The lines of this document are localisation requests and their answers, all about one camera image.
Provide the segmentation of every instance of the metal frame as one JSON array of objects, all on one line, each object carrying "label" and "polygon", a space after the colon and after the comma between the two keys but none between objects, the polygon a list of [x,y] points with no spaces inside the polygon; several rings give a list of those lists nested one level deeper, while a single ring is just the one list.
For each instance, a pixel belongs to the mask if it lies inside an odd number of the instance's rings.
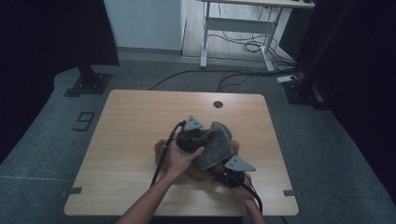
[{"label": "metal frame", "polygon": [[262,57],[264,58],[265,65],[268,71],[274,72],[275,69],[271,61],[271,56],[269,55],[269,48],[274,38],[274,34],[279,22],[280,14],[282,13],[282,9],[283,7],[280,7],[278,9],[276,18],[273,21],[248,21],[248,20],[235,20],[235,19],[223,19],[223,18],[210,18],[209,16],[210,2],[207,2],[205,25],[204,25],[204,42],[202,43],[200,66],[202,68],[206,68],[207,32],[209,30],[231,31],[231,32],[239,32],[239,33],[269,35],[265,42],[264,48],[262,48]]}]

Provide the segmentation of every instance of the plush toy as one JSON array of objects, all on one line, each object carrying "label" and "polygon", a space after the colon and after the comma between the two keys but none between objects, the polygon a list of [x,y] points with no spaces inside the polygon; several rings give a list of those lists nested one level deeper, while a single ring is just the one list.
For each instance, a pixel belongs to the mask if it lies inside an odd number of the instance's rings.
[{"label": "plush toy", "polygon": [[[165,146],[166,140],[161,139],[158,143],[155,144],[155,163],[158,165],[160,162],[161,156],[163,154],[163,147]],[[238,155],[239,152],[239,143],[235,140],[231,140],[231,145],[233,147],[233,154]],[[163,162],[162,169],[165,171],[167,168],[166,160]],[[218,164],[214,165],[212,169],[215,169],[217,172],[224,172],[224,164],[222,162],[219,162]],[[197,180],[197,181],[209,181],[210,183],[214,185],[220,185],[219,182],[215,181],[213,178],[213,174],[206,170],[201,171],[197,164],[193,162],[190,166],[190,168],[187,170],[187,175],[190,176],[192,179]]]}]

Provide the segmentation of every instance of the black stand base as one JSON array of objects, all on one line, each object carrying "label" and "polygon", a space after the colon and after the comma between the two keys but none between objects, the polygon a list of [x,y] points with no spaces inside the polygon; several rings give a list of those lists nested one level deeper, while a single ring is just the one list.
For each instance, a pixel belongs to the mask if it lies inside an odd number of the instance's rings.
[{"label": "black stand base", "polygon": [[102,95],[105,92],[108,82],[111,79],[110,74],[95,73],[93,79],[87,82],[81,76],[72,89],[64,93],[64,97],[79,97],[81,94]]},{"label": "black stand base", "polygon": [[308,94],[300,94],[300,84],[296,82],[284,82],[283,88],[291,105],[312,105],[315,109],[327,110],[324,102],[319,102],[315,93],[310,90]]}]

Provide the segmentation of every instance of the gray carpet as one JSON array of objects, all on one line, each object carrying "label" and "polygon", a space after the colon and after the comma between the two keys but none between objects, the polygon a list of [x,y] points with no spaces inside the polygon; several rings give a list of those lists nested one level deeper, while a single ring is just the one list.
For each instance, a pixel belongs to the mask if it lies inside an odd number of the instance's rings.
[{"label": "gray carpet", "polygon": [[[0,223],[114,223],[117,217],[66,216],[67,198],[62,195],[73,185],[108,93],[114,89],[147,90],[176,72],[197,69],[193,63],[139,61],[120,61],[120,68],[96,66],[97,72],[113,74],[105,94],[78,98],[63,97],[77,80],[78,70],[57,76],[48,103],[1,164]],[[208,69],[235,67],[211,65]],[[221,76],[184,74],[155,90],[216,91]],[[396,223],[395,205],[330,111],[290,105],[276,77],[251,77],[224,91],[258,93],[267,101],[291,184],[299,192],[300,213],[285,217],[289,224]],[[73,131],[78,128],[80,112],[95,113],[87,132]],[[284,223],[279,217],[267,220]]]}]

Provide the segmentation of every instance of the floor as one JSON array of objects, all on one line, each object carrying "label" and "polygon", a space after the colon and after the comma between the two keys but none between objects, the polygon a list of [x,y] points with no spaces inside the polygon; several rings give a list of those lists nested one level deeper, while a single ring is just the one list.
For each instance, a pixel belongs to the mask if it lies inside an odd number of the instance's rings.
[{"label": "floor", "polygon": [[[206,4],[201,1],[186,1],[187,2],[187,23],[183,43],[182,55],[185,57],[200,57],[201,46],[204,39],[204,20]],[[276,7],[256,7],[244,6],[234,4],[211,4],[210,16],[232,18],[240,20],[253,21],[272,21],[276,16],[278,8]],[[279,25],[276,28],[275,41],[272,42],[272,48],[275,48],[285,29],[291,9],[284,8],[279,19]],[[251,40],[252,34],[235,33],[235,32],[208,32],[208,58],[218,59],[234,59],[240,61],[262,61],[262,54],[260,52],[249,52],[244,50],[243,44],[235,44],[224,40],[221,37],[225,35],[238,43],[246,43]],[[265,37],[257,37],[256,41],[264,42]],[[251,50],[257,50],[257,47],[248,46]],[[278,54],[288,56],[282,49],[276,48]]]},{"label": "floor", "polygon": [[[234,62],[212,60],[215,64],[203,72],[195,61],[180,56],[124,52],[120,67],[94,67],[95,72],[113,75],[104,95],[78,98],[64,97],[64,92],[78,79],[78,70],[70,69],[58,75],[48,103],[0,166],[0,223],[114,223],[117,217],[64,214],[67,192],[76,179],[109,92],[148,90],[161,80],[187,70],[194,72],[167,79],[154,90],[214,92],[223,76],[216,70],[261,70],[255,66],[257,63],[236,67]],[[233,77],[224,84],[240,84],[223,91],[265,97],[300,208],[297,216],[284,217],[287,222],[396,223],[395,205],[332,112],[290,105],[283,88],[276,83],[276,78],[281,76],[284,75]],[[78,127],[76,120],[81,112],[95,113],[85,133],[73,131]],[[280,217],[266,219],[269,224],[285,223]]]}]

